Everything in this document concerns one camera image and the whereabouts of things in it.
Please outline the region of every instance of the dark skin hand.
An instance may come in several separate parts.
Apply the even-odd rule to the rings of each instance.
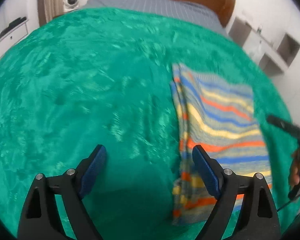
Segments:
[[[291,187],[294,187],[295,185],[298,185],[300,182],[300,162],[296,160],[297,152],[299,149],[297,149],[291,156],[294,158],[293,162],[290,167],[290,176],[289,176],[289,184]]]

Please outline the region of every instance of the blue gripper pad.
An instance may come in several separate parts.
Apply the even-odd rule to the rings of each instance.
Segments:
[[[218,178],[197,147],[194,147],[192,150],[192,159],[200,177],[202,178],[208,190],[208,193],[218,199],[221,194],[219,190]]]
[[[96,181],[97,175],[102,171],[107,158],[107,151],[104,146],[100,148],[96,157],[91,162],[90,166],[88,167],[87,171],[81,178],[81,188],[79,191],[79,196],[83,199],[86,195],[88,195],[94,182]]]

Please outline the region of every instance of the clothes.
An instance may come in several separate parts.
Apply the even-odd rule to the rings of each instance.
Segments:
[[[253,93],[247,85],[232,85],[214,74],[194,72],[183,64],[173,66],[170,83],[179,123],[180,179],[175,182],[174,224],[208,219],[216,200],[209,195],[192,160],[200,144],[211,158],[238,175],[262,173],[271,187],[266,144],[253,118]],[[240,208],[242,195],[234,210]]]

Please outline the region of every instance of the green fuzzy blanket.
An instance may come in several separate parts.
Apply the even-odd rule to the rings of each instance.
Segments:
[[[16,234],[34,176],[76,167],[97,144],[104,171],[84,205],[105,240],[192,240],[202,223],[171,224],[179,176],[172,63],[250,85],[269,150],[273,196],[287,201],[297,143],[266,123],[290,119],[271,81],[233,42],[191,23],[114,8],[58,17],[0,60],[0,218]],[[71,227],[58,198],[67,234]],[[279,214],[285,229],[298,204]],[[233,213],[224,236],[234,229]]]

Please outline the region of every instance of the gray mattress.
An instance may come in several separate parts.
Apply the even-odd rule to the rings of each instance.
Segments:
[[[176,0],[88,0],[83,8],[115,7],[154,13],[191,22],[228,37],[218,16],[209,8]]]

